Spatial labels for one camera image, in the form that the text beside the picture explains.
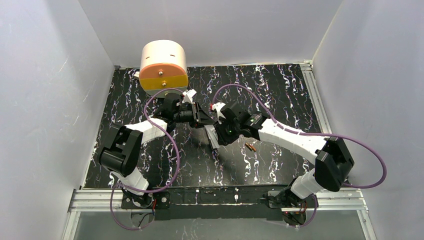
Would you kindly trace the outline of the long white rectangular block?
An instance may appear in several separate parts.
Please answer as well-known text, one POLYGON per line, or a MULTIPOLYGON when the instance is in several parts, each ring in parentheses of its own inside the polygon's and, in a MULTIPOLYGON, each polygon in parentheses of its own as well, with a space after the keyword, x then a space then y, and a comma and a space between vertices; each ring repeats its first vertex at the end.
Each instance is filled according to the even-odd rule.
POLYGON ((215 129, 214 130, 206 130, 206 135, 207 135, 209 144, 211 146, 211 149, 213 151, 217 150, 220 147, 220 145, 218 143, 218 135, 217 135, 216 130, 215 129))

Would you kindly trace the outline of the white remote control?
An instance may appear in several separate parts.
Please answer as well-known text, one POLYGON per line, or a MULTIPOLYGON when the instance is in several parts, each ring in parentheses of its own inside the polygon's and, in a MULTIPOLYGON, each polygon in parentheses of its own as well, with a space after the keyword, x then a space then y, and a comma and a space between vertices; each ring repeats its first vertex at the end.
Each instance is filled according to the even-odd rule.
POLYGON ((212 131, 212 130, 215 129, 214 122, 213 121, 212 122, 207 122, 207 123, 202 123, 201 126, 203 128, 205 128, 206 130, 209 130, 209 131, 212 131))

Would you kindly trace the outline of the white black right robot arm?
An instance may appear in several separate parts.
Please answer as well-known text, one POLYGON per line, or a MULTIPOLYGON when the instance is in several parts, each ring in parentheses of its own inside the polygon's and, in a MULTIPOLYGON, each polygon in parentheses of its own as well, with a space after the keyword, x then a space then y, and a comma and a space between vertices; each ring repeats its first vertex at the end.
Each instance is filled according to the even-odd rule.
POLYGON ((301 205, 304 199, 323 190, 338 192, 355 164, 340 137, 306 135, 261 111, 250 113, 235 101, 214 103, 210 110, 217 116, 213 127, 219 146, 244 136, 278 145, 314 165, 280 192, 264 194, 261 201, 270 208, 301 205))

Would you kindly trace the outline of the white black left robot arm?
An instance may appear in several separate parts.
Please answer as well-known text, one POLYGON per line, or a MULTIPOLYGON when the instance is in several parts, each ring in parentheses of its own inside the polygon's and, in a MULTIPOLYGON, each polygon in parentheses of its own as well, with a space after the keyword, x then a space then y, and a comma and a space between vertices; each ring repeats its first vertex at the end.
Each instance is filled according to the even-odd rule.
POLYGON ((137 168, 143 144, 166 136, 177 123, 188 123, 196 129, 214 124, 200 104, 192 100, 194 94, 191 90, 168 93, 150 119, 132 125, 111 125, 96 161, 118 177, 130 196, 143 199, 146 193, 154 192, 137 168))

